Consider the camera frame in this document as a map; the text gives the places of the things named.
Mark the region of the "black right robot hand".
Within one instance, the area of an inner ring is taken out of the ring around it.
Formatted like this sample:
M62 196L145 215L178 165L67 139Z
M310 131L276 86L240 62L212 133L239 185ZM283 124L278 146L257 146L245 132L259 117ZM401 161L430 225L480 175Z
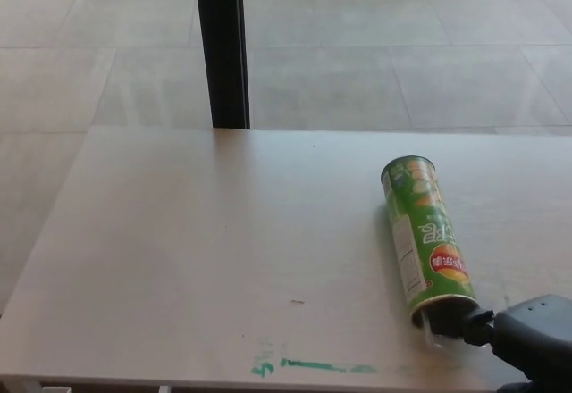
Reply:
M438 305L423 311L428 335L461 338L475 347L489 346L501 361L520 370L526 382L500 386L499 392L569 392L571 390L571 300L548 294L500 312L481 306L452 309Z

